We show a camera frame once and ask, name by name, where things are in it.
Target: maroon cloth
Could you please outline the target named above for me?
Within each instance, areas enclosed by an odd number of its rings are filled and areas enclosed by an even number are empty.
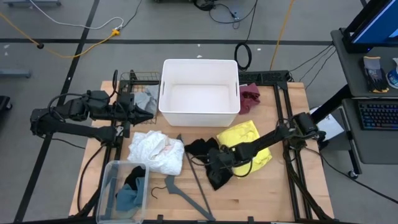
[[[252,106],[260,103],[260,92],[256,84],[252,83],[248,86],[240,86],[239,92],[241,95],[241,111],[239,111],[239,114],[250,112]]]

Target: wooden table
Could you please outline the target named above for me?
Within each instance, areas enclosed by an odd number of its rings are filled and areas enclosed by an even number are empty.
[[[102,90],[108,93],[112,92],[111,82],[103,82]],[[275,128],[278,115],[273,87],[260,86],[261,103],[255,106],[250,113],[238,115],[232,125],[253,120],[259,134],[264,135]],[[280,92],[281,102],[284,109],[285,105],[283,93]],[[293,114],[308,112],[308,102],[304,91],[303,83],[289,83],[289,96],[292,105]],[[94,121],[93,126],[109,125],[108,121]],[[208,139],[215,137],[216,134],[225,130],[225,128],[192,128],[192,127],[172,127],[161,113],[157,115],[156,124],[139,124],[131,128],[131,138],[125,139],[121,153],[121,159],[126,160],[129,154],[128,145],[131,143],[134,131],[146,133],[150,130],[160,130],[171,138],[176,138],[182,133],[185,144],[190,144],[196,139]],[[318,150],[315,141],[308,141],[310,149]],[[100,143],[95,139],[89,139],[87,142],[81,170],[88,159],[99,148]],[[208,183],[206,172],[203,167],[195,166],[195,170],[200,179],[201,186],[205,192],[206,198],[210,204],[213,216],[218,221],[245,221],[248,216],[253,216],[255,221],[293,221],[292,202],[290,198],[289,185],[285,162],[282,157],[282,143],[277,143],[270,147],[273,159],[262,169],[250,174],[246,178],[237,179],[235,177],[222,186],[217,191],[211,188]],[[315,153],[303,150],[301,152],[305,180],[308,191],[312,194],[317,203],[324,209],[326,214],[333,217],[333,210],[330,203],[328,188],[326,186],[325,175],[321,164],[321,159]],[[103,163],[104,150],[98,154],[88,166],[81,192],[81,204],[90,199],[98,187],[101,167]],[[192,199],[199,203],[203,208],[205,203],[198,189],[195,178],[190,169],[189,163],[184,156],[182,173],[176,177],[176,186],[188,194]],[[164,187],[165,175],[155,172],[150,173],[150,189],[153,187]],[[70,214],[76,214],[76,185],[75,195],[73,197]],[[297,198],[299,202],[301,217],[304,215],[302,205],[302,196],[297,189]],[[155,220],[158,214],[163,214],[165,220],[203,220],[203,216],[189,205],[178,195],[169,195],[167,190],[155,190],[155,198],[148,195],[146,219]]]

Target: yellow cable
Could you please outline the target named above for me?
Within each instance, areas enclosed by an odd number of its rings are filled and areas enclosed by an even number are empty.
[[[287,13],[286,13],[286,16],[285,16],[284,24],[282,25],[282,28],[281,28],[281,30],[279,32],[278,41],[276,43],[274,55],[272,56],[271,65],[269,66],[269,70],[272,70],[272,66],[274,65],[274,59],[275,59],[276,53],[278,52],[279,42],[280,42],[280,40],[281,40],[281,38],[282,38],[282,36],[284,34],[286,23],[289,20],[290,12],[292,11],[292,8],[293,8],[293,3],[294,3],[294,0],[291,0],[290,1],[290,5],[289,5],[289,9],[287,10]]]
[[[24,31],[20,30],[20,28],[18,28],[17,26],[15,26],[15,25],[14,25],[5,15],[3,15],[1,12],[0,12],[0,17],[2,17],[10,26],[12,26],[12,27],[13,27],[15,30],[17,30],[19,33],[21,33],[24,37],[26,37],[27,39],[29,39],[33,44],[35,44],[35,45],[37,45],[37,46],[40,45],[37,41],[35,41],[35,40],[32,39],[31,37],[29,37]],[[87,50],[85,50],[84,52],[82,52],[82,53],[80,53],[80,54],[77,54],[77,55],[73,55],[73,56],[65,56],[65,55],[62,55],[62,54],[60,54],[60,53],[58,53],[58,52],[56,52],[56,51],[54,51],[54,50],[52,50],[52,49],[46,48],[46,47],[44,47],[44,50],[46,50],[47,52],[49,52],[49,53],[51,53],[51,54],[54,54],[54,55],[56,55],[56,56],[58,56],[58,57],[60,57],[60,58],[77,58],[77,57],[80,57],[80,56],[86,54],[87,52],[89,52],[91,49],[93,49],[94,47],[98,46],[99,44],[105,43],[105,42],[108,41],[110,38],[114,37],[115,35],[119,35],[119,34],[120,34],[120,31],[118,31],[118,30],[116,30],[116,29],[113,29],[113,30],[112,30],[112,34],[111,34],[109,37],[105,38],[104,40],[102,40],[102,41],[100,41],[100,42],[98,42],[98,43],[96,43],[96,44],[93,44],[91,47],[89,47],[89,48],[88,48]]]

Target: computer monitor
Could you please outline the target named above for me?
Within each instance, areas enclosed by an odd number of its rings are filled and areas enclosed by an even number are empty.
[[[371,0],[343,31],[349,53],[398,46],[398,0]]]

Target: fabric pile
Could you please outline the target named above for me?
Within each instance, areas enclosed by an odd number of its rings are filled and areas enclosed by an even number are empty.
[[[123,187],[116,194],[116,211],[135,213],[142,207],[144,194],[145,170],[135,167],[124,181]]]
[[[203,139],[197,139],[193,143],[185,146],[185,150],[187,153],[189,153],[193,156],[198,156],[197,159],[200,160],[204,164],[208,164],[206,157],[207,157],[209,150],[212,148],[219,149],[217,140],[215,140],[214,138],[211,138],[207,141],[205,141]],[[206,175],[207,175],[207,177],[209,177],[209,174],[211,172],[210,166],[207,165],[207,166],[205,166],[205,168],[206,168]],[[218,190],[220,187],[222,187],[224,184],[226,184],[231,177],[232,177],[232,173],[228,169],[221,169],[220,170],[220,179],[221,179],[220,182],[215,183],[211,179],[209,179],[209,182],[214,190]]]
[[[232,147],[242,142],[252,142],[257,140],[259,137],[260,135],[257,131],[257,128],[251,120],[235,125],[217,135],[217,139],[220,144],[223,144],[227,147]],[[251,170],[249,170],[250,164],[245,164],[239,167],[234,167],[233,172],[236,175],[245,175],[247,172],[252,173],[265,166],[271,159],[272,156],[270,150],[265,148],[259,151],[253,158]]]
[[[149,131],[147,134],[135,132],[129,149],[127,159],[147,164],[152,172],[167,175],[181,173],[184,145],[161,131]]]
[[[250,109],[260,103],[260,92],[256,84],[252,83],[246,86],[239,87],[241,97],[241,110],[239,114],[246,114]]]
[[[147,85],[143,92],[134,94],[134,101],[141,109],[156,114],[157,100],[159,98],[159,85]]]

